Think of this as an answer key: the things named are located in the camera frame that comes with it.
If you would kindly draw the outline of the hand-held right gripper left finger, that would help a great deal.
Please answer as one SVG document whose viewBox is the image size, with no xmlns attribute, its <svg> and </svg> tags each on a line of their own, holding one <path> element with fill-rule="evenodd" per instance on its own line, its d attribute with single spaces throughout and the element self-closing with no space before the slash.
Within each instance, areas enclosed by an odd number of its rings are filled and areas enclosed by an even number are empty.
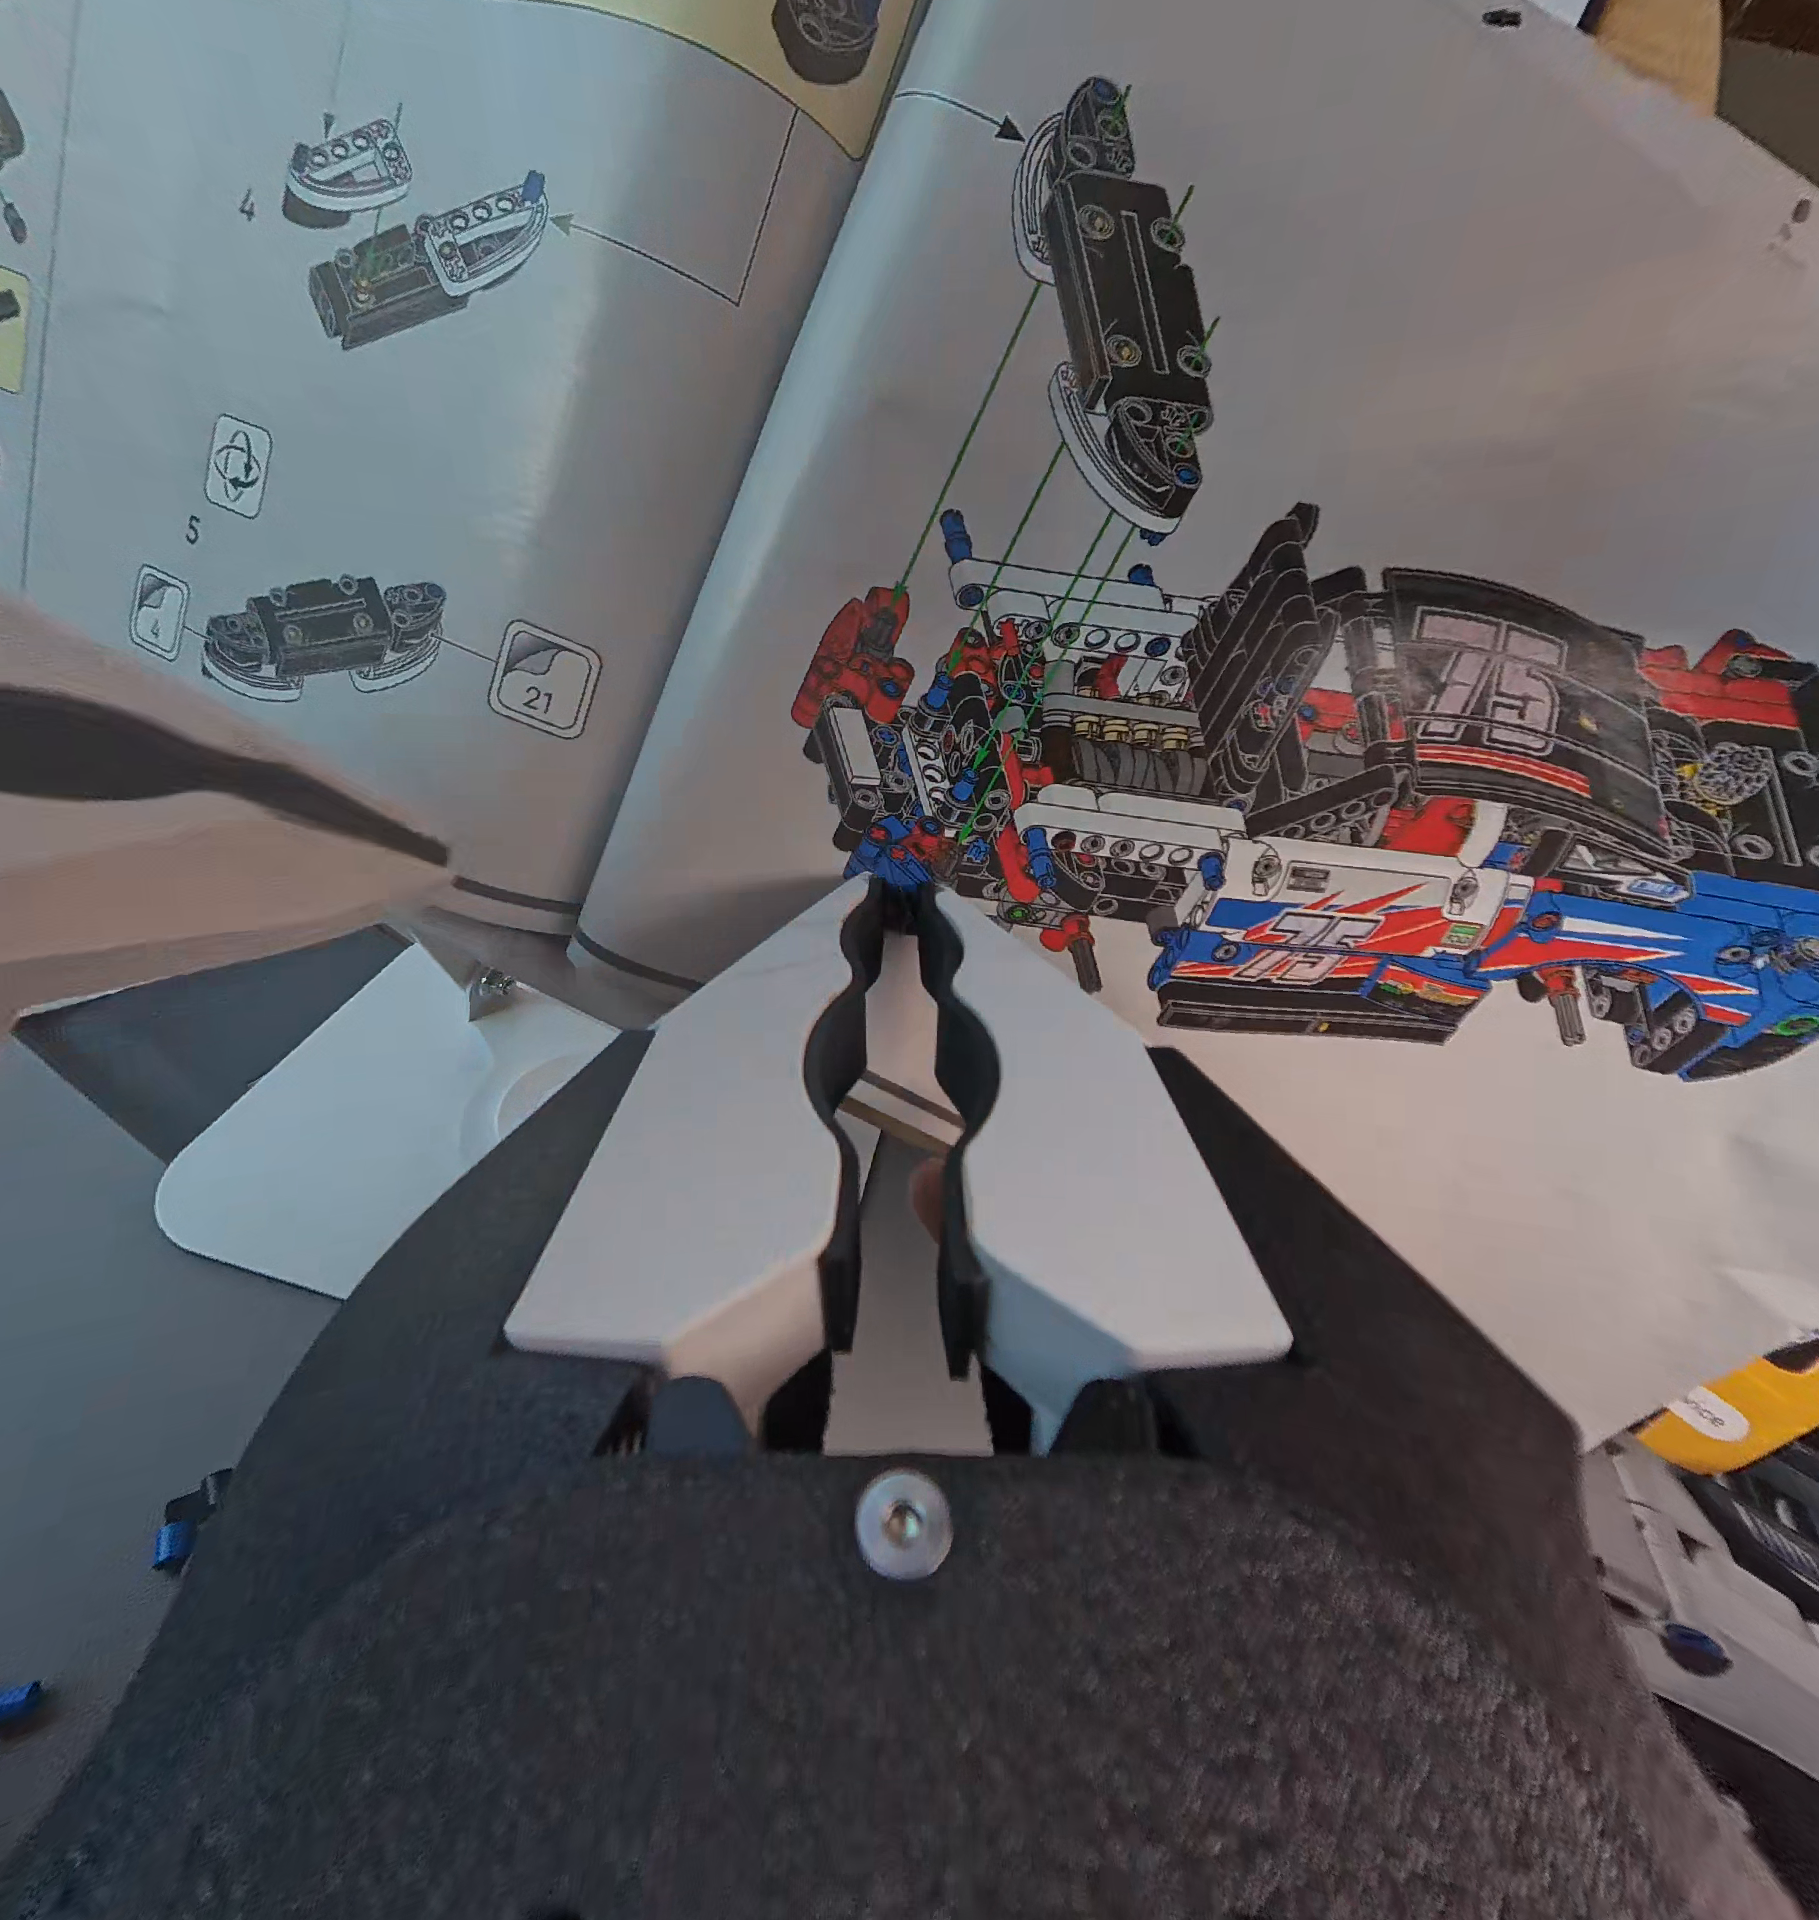
<svg viewBox="0 0 1819 1920">
<path fill-rule="evenodd" d="M 845 883 L 659 1022 L 510 1346 L 710 1380 L 759 1442 L 821 1442 L 861 1268 L 838 1109 L 868 1066 L 886 900 Z"/>
</svg>

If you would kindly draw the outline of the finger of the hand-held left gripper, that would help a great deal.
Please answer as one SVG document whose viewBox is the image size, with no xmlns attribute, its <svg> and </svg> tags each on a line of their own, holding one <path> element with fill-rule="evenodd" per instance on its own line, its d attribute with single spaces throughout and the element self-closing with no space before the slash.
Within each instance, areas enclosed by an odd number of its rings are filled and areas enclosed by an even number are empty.
<svg viewBox="0 0 1819 1920">
<path fill-rule="evenodd" d="M 440 894 L 449 846 L 297 763 L 151 800 L 0 793 L 0 1047 L 24 1014 L 321 946 Z"/>
<path fill-rule="evenodd" d="M 2 593 L 0 794 L 101 806 L 209 794 L 405 857 L 449 857 L 442 842 L 209 698 Z"/>
</svg>

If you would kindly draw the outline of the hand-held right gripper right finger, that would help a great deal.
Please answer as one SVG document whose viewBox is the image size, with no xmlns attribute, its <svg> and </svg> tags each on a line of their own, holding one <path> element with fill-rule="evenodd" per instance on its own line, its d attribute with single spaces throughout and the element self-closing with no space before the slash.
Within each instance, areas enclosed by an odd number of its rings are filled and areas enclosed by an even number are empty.
<svg viewBox="0 0 1819 1920">
<path fill-rule="evenodd" d="M 921 896 L 936 1076 L 965 1120 L 943 1166 L 938 1304 L 1046 1453 L 1095 1388 L 1157 1439 L 1137 1383 L 1291 1352 L 1281 1304 L 1140 1034 L 969 902 Z"/>
</svg>

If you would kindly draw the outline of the toy car instruction booklet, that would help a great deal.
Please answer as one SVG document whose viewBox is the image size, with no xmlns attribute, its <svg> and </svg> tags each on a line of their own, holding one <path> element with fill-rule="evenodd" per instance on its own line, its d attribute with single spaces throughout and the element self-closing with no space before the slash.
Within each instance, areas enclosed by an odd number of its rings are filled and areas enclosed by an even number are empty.
<svg viewBox="0 0 1819 1920">
<path fill-rule="evenodd" d="M 0 593 L 472 1022 L 952 894 L 1583 1447 L 1819 1327 L 1819 198 L 1558 5 L 0 5 Z"/>
</svg>

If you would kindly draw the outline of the white monitor stand base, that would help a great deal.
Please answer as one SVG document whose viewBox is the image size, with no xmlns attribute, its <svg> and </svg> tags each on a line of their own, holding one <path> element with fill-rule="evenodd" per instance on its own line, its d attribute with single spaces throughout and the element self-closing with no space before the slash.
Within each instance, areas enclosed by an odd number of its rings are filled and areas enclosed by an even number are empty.
<svg viewBox="0 0 1819 1920">
<path fill-rule="evenodd" d="M 528 985 L 472 1022 L 467 981 L 411 946 L 167 1166 L 156 1223 L 190 1253 L 344 1301 L 615 1040 Z"/>
</svg>

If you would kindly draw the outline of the yellow packet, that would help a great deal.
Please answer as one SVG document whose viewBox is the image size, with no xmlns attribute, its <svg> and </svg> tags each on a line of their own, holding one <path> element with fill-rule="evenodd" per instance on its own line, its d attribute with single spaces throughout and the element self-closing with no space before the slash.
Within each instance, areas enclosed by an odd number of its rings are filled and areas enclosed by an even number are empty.
<svg viewBox="0 0 1819 1920">
<path fill-rule="evenodd" d="M 1670 1467 L 1738 1475 L 1819 1427 L 1819 1327 L 1698 1383 L 1630 1427 Z"/>
</svg>

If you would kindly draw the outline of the black toy set box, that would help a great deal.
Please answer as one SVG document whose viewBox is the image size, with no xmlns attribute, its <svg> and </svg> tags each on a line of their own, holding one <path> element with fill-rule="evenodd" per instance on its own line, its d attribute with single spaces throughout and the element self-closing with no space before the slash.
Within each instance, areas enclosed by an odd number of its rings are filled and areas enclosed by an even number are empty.
<svg viewBox="0 0 1819 1920">
<path fill-rule="evenodd" d="M 1819 1789 L 1819 1427 L 1723 1476 L 1623 1439 L 1581 1492 L 1623 1639 L 1701 1763 Z"/>
</svg>

